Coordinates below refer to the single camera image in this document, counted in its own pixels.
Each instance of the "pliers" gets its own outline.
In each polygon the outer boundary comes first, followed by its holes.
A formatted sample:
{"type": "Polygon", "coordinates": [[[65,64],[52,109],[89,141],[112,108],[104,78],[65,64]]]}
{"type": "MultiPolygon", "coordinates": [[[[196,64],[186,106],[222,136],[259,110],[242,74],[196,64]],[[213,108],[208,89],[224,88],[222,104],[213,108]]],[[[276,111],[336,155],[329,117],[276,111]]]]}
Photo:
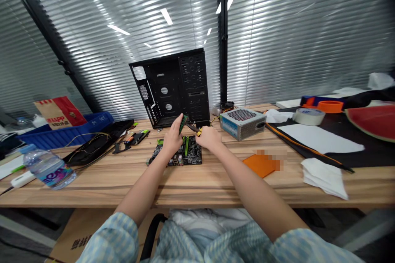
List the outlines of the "pliers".
{"type": "Polygon", "coordinates": [[[187,127],[189,127],[191,130],[193,130],[196,133],[196,136],[200,136],[202,134],[202,129],[195,127],[194,125],[190,125],[189,123],[185,124],[187,127]]]}

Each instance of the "red paper bag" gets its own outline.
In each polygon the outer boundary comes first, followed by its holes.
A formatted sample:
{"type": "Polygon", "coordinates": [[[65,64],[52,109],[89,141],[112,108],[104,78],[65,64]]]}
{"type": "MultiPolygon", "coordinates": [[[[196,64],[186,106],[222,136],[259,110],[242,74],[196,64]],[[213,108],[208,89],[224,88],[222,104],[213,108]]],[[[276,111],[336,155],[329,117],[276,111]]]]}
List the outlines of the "red paper bag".
{"type": "Polygon", "coordinates": [[[37,101],[34,102],[34,105],[45,117],[51,129],[62,129],[87,123],[68,97],[37,101]]]}

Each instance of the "blue plastic crate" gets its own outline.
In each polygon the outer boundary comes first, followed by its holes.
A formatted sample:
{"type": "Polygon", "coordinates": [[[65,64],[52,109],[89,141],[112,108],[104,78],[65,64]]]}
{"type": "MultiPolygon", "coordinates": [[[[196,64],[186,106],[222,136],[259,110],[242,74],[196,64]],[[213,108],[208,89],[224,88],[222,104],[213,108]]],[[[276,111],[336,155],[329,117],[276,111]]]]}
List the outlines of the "blue plastic crate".
{"type": "MultiPolygon", "coordinates": [[[[17,136],[27,144],[35,144],[40,149],[55,149],[66,146],[74,137],[81,134],[100,132],[107,125],[114,122],[109,112],[101,112],[84,116],[87,123],[76,127],[66,127],[64,129],[51,130],[49,125],[43,125],[32,131],[28,131],[17,136]]],[[[83,135],[75,138],[69,146],[82,145],[92,139],[94,134],[83,135]]]]}

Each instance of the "motherboard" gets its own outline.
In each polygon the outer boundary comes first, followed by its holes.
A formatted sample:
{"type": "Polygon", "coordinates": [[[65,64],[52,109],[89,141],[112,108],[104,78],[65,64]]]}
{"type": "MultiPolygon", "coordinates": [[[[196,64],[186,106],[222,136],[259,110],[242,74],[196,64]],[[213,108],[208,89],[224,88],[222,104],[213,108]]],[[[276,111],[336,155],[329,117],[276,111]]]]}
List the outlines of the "motherboard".
{"type": "MultiPolygon", "coordinates": [[[[152,157],[147,160],[146,164],[149,166],[155,157],[163,148],[163,139],[158,139],[158,145],[152,154],[152,157]]],[[[182,145],[180,149],[170,159],[167,166],[183,166],[202,164],[202,147],[196,143],[195,136],[183,136],[182,145]]]]}

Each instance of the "bottle label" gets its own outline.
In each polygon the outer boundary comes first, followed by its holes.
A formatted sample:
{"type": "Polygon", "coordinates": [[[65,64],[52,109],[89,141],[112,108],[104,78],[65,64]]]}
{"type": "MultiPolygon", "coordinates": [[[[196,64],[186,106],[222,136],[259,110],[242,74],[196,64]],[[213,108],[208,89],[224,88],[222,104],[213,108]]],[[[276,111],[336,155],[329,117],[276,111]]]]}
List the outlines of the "bottle label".
{"type": "Polygon", "coordinates": [[[66,164],[64,164],[60,168],[58,168],[56,171],[54,171],[53,173],[50,173],[50,174],[46,175],[45,177],[41,177],[39,179],[42,182],[44,182],[47,186],[53,186],[56,183],[63,180],[65,177],[67,177],[72,172],[73,172],[73,169],[71,169],[66,164]]]}

